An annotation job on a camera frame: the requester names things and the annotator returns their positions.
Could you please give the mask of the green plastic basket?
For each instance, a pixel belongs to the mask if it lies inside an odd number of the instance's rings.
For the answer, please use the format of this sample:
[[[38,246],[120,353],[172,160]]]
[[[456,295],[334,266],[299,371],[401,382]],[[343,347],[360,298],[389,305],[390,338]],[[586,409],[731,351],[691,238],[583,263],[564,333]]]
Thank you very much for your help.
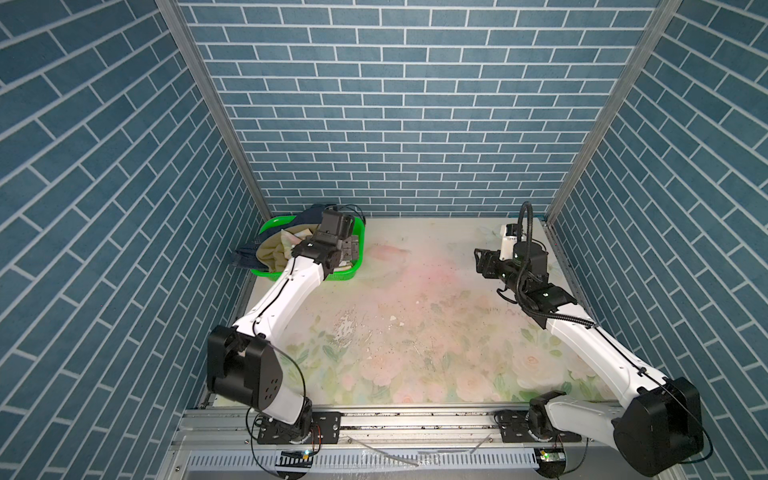
[[[288,240],[283,240],[282,232],[290,233],[296,238],[299,238],[299,233],[304,230],[314,232],[318,228],[318,223],[310,221],[309,218],[315,217],[316,215],[311,213],[307,216],[307,220],[299,216],[279,216],[267,221],[261,227],[256,240],[257,260],[260,265],[253,268],[251,272],[257,277],[276,281],[287,265],[294,247]],[[352,216],[349,241],[351,247],[345,249],[340,266],[327,277],[328,281],[347,281],[356,275],[363,265],[364,235],[365,222],[360,217]]]

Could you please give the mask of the floral pastel skirt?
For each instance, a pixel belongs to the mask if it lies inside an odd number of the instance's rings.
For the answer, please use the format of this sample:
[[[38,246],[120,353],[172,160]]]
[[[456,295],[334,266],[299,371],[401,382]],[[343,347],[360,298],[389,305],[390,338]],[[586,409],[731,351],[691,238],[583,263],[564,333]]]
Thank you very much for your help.
[[[330,264],[334,268],[345,262],[337,241],[324,234],[316,238],[309,227],[301,227],[296,232],[283,229],[280,232],[280,240],[285,260],[303,256],[315,263]]]

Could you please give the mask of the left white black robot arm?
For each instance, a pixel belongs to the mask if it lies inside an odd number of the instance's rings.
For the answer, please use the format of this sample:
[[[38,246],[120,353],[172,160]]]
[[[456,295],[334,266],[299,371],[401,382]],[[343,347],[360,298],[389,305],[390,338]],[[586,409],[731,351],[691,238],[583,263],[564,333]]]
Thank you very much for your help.
[[[309,294],[360,256],[356,234],[317,231],[291,251],[281,275],[262,299],[233,325],[217,326],[207,339],[209,392],[243,404],[277,428],[286,443],[305,440],[313,428],[312,401],[284,384],[277,340]]]

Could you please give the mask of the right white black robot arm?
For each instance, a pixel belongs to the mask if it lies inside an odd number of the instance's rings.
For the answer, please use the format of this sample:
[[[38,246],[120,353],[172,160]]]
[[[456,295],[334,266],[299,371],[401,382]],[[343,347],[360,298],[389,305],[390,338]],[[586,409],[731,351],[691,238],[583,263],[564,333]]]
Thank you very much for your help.
[[[672,379],[598,326],[577,300],[550,282],[547,252],[510,237],[501,249],[477,249],[475,269],[499,280],[500,295],[583,360],[616,396],[617,406],[553,390],[530,400],[530,435],[542,442],[571,433],[618,451],[638,473],[653,477],[675,465],[706,461],[714,446],[702,422],[701,399],[687,379]]]

